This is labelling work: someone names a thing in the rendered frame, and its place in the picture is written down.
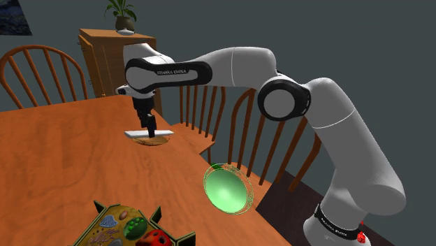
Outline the white remote control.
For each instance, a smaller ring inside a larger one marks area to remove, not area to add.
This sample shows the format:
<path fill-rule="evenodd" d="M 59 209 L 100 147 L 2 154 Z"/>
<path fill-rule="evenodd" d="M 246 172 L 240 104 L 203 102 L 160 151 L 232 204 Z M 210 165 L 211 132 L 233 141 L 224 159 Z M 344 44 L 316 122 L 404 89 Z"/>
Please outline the white remote control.
<path fill-rule="evenodd" d="M 124 135 L 128 138 L 153 138 L 157 136 L 169 136 L 174 134 L 171 130 L 136 130 L 136 131 L 125 131 Z"/>

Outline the brown woven round coaster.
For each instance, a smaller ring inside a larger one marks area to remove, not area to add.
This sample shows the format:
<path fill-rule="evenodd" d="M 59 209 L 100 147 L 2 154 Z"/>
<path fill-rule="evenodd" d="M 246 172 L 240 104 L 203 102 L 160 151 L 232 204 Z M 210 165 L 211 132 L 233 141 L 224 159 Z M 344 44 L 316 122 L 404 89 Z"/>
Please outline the brown woven round coaster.
<path fill-rule="evenodd" d="M 170 136 L 155 136 L 153 138 L 132 138 L 132 141 L 145 146 L 163 145 L 170 140 Z"/>

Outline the wooden spindle-back chair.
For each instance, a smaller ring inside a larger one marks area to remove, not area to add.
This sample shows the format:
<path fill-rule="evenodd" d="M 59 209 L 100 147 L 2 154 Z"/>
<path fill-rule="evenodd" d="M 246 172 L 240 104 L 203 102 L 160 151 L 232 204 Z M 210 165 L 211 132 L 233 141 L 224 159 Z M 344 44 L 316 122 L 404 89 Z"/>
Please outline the wooden spindle-back chair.
<path fill-rule="evenodd" d="M 12 50 L 7 51 L 0 58 L 0 85 L 3 87 L 3 89 L 5 90 L 7 95 L 9 95 L 10 99 L 13 101 L 13 103 L 15 104 L 17 109 L 19 109 L 19 110 L 24 109 L 24 106 L 22 105 L 22 103 L 18 99 L 17 95 L 14 93 L 14 91 L 12 90 L 12 88 L 10 87 L 10 85 L 8 84 L 8 82 L 6 80 L 6 77 L 4 74 L 6 64 L 9 64 L 10 67 L 12 68 L 14 74 L 16 75 L 17 79 L 19 80 L 19 82 L 21 84 L 21 87 L 23 88 L 27 97 L 31 101 L 32 106 L 39 107 L 39 104 L 38 104 L 35 96 L 31 92 L 31 89 L 30 89 L 29 85 L 27 84 L 27 81 L 24 79 L 24 76 L 21 73 L 21 70 L 19 69 L 17 63 L 15 62 L 15 60 L 13 58 L 13 56 L 18 54 L 18 53 L 22 53 L 24 55 L 24 57 L 26 58 L 26 61 L 29 65 L 29 68 L 31 69 L 31 72 L 33 73 L 33 75 L 36 79 L 36 82 L 38 83 L 39 89 L 40 89 L 46 103 L 48 105 L 52 105 L 50 96 L 48 95 L 48 92 L 45 88 L 45 85 L 44 85 L 44 83 L 39 75 L 38 69 L 36 68 L 36 65 L 32 59 L 32 56 L 30 54 L 30 50 L 40 50 L 43 52 L 45 60 L 47 62 L 48 68 L 51 72 L 52 78 L 54 80 L 54 84 L 57 88 L 57 91 L 58 91 L 58 94 L 60 96 L 62 103 L 66 103 L 66 98 L 65 98 L 63 89 L 61 88 L 60 81 L 59 81 L 59 78 L 57 76 L 57 72 L 54 68 L 53 60 L 50 56 L 52 53 L 57 54 L 59 56 L 59 58 L 61 59 L 61 64 L 62 64 L 62 67 L 64 69 L 66 79 L 68 82 L 68 87 L 70 89 L 70 93 L 71 93 L 73 100 L 77 101 L 78 96 L 75 92 L 75 87 L 73 85 L 71 72 L 70 72 L 69 66 L 68 66 L 69 63 L 71 63 L 75 67 L 76 71 L 78 72 L 78 75 L 80 77 L 80 84 L 82 87 L 82 94 L 84 96 L 84 99 L 89 98 L 89 94 L 88 94 L 87 86 L 86 86 L 85 74 L 83 73 L 83 71 L 82 71 L 80 65 L 77 63 L 77 61 L 74 60 L 70 55 L 66 54 L 65 52 L 63 52 L 61 50 L 58 50 L 56 48 L 46 46 L 46 45 L 21 45 L 19 47 L 16 47 L 16 48 L 13 48 Z"/>
<path fill-rule="evenodd" d="M 222 113 L 226 103 L 225 87 L 202 86 L 201 109 L 198 109 L 199 86 L 179 87 L 180 122 L 172 125 L 172 129 L 192 146 L 199 154 L 207 153 L 207 162 L 212 163 L 211 147 L 215 144 Z M 211 128 L 217 93 L 220 90 L 220 104 L 214 128 Z"/>
<path fill-rule="evenodd" d="M 242 103 L 244 101 L 247 102 L 247 109 L 245 111 L 245 118 L 244 118 L 242 136 L 241 136 L 241 141 L 240 141 L 240 148 L 239 148 L 239 153 L 238 153 L 238 161 L 236 162 L 236 168 L 238 168 L 238 169 L 240 169 L 242 166 L 242 160 L 243 160 L 244 153 L 245 153 L 245 146 L 246 146 L 247 137 L 248 137 L 248 133 L 249 133 L 249 124 L 250 124 L 250 120 L 251 120 L 251 116 L 252 116 L 252 109 L 254 106 L 254 96 L 255 96 L 255 90 L 254 89 L 247 89 L 236 101 L 236 103 L 233 107 L 232 115 L 231 115 L 231 132 L 230 132 L 230 137 L 229 137 L 228 157 L 227 157 L 228 164 L 232 163 L 234 138 L 235 138 L 235 126 L 236 126 L 238 111 L 239 111 Z M 245 166 L 245 169 L 244 169 L 245 176 L 247 178 L 250 178 L 250 176 L 252 175 L 252 168 L 253 168 L 254 160 L 256 158 L 256 154 L 258 152 L 259 145 L 261 142 L 261 137 L 262 137 L 262 132 L 263 132 L 265 122 L 266 122 L 266 117 L 263 115 L 260 116 L 259 123 L 258 123 L 258 126 L 256 128 L 255 137 L 254 137 L 254 143 L 253 143 L 252 150 L 250 153 L 249 163 Z M 284 172 L 285 172 L 285 169 L 290 161 L 290 158 L 291 158 L 292 154 L 295 152 L 296 146 L 297 146 L 297 144 L 298 144 L 298 142 L 299 142 L 299 140 L 300 140 L 307 125 L 308 125 L 307 118 L 302 117 L 298 123 L 296 130 L 293 133 L 291 142 L 289 143 L 287 151 L 286 151 L 284 158 L 281 162 L 280 168 L 275 176 L 275 179 L 274 179 L 275 183 L 278 183 L 282 179 Z M 273 160 L 273 156 L 274 156 L 275 150 L 277 149 L 278 142 L 279 142 L 280 136 L 283 132 L 284 126 L 285 126 L 284 121 L 279 122 L 277 125 L 272 142 L 270 144 L 270 147 L 268 148 L 268 156 L 266 158 L 265 164 L 263 165 L 262 174 L 257 179 L 257 182 L 258 182 L 257 186 L 258 187 L 262 187 L 263 183 L 266 181 L 266 175 L 268 173 L 268 169 L 270 167 L 271 161 Z M 309 167 L 312 165 L 313 161 L 316 159 L 320 149 L 321 149 L 321 140 L 318 136 L 315 136 L 313 146 L 312 146 L 312 149 L 310 150 L 310 153 L 308 154 L 303 165 L 300 167 L 295 178 L 293 179 L 293 181 L 289 185 L 289 188 L 288 188 L 289 192 L 293 192 L 296 190 L 296 187 L 301 183 L 303 176 L 306 174 Z"/>

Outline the wooden cabinet with potted plant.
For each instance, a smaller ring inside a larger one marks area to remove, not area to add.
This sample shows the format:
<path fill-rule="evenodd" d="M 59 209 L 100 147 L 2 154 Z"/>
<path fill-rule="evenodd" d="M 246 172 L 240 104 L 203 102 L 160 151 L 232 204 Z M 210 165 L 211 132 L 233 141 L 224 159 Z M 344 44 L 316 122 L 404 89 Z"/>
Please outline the wooden cabinet with potted plant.
<path fill-rule="evenodd" d="M 115 89 L 125 83 L 123 47 L 128 44 L 148 43 L 157 46 L 154 37 L 142 34 L 121 35 L 117 33 L 126 27 L 134 31 L 136 16 L 126 0 L 109 0 L 107 10 L 116 17 L 114 29 L 80 29 L 79 44 L 85 58 L 90 82 L 97 97 L 112 96 Z"/>

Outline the wooden table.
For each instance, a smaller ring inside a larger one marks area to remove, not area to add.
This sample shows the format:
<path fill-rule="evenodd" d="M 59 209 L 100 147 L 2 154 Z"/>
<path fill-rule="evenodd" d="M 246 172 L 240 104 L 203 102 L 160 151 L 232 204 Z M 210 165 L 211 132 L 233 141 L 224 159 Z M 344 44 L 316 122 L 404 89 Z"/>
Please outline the wooden table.
<path fill-rule="evenodd" d="M 0 113 L 0 246 L 67 246 L 96 216 L 94 202 L 150 216 L 196 246 L 289 246 L 255 210 L 228 215 L 203 189 L 208 163 L 181 136 L 159 146 L 138 128 L 127 96 Z"/>

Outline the green glass bowl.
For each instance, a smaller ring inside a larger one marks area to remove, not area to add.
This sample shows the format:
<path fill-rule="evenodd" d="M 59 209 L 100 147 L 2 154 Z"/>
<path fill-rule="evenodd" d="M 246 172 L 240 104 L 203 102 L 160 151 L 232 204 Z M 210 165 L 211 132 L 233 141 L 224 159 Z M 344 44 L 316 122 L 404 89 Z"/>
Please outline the green glass bowl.
<path fill-rule="evenodd" d="M 226 214 L 241 215 L 254 202 L 248 177 L 230 164 L 212 164 L 203 176 L 203 188 L 211 204 Z"/>

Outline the colourful cell model toy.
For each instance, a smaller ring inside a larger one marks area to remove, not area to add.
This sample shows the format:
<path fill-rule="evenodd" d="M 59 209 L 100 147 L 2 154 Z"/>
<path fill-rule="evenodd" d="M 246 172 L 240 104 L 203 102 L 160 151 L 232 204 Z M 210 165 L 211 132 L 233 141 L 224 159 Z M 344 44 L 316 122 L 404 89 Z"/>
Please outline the colourful cell model toy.
<path fill-rule="evenodd" d="M 196 246 L 195 232 L 176 238 L 159 225 L 160 207 L 147 218 L 141 210 L 119 203 L 105 206 L 94 201 L 94 205 L 98 215 L 69 246 L 139 246 L 155 238 L 157 246 Z"/>

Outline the dark robot stand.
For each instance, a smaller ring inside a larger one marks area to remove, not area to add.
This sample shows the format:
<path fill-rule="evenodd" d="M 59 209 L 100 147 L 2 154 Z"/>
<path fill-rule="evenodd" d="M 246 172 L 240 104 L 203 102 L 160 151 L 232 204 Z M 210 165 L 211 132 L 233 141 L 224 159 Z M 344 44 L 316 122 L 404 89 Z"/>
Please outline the dark robot stand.
<path fill-rule="evenodd" d="M 325 196 L 284 172 L 274 182 L 256 210 L 292 246 L 395 246 L 372 229 L 361 225 L 362 210 L 334 172 Z"/>

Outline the dark blue wall picture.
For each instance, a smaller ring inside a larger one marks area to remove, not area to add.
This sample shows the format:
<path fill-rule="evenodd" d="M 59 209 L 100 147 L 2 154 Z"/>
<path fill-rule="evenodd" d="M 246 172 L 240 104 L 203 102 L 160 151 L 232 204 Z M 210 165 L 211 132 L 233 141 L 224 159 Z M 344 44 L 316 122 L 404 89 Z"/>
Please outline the dark blue wall picture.
<path fill-rule="evenodd" d="M 19 0 L 0 0 L 0 35 L 32 36 Z"/>

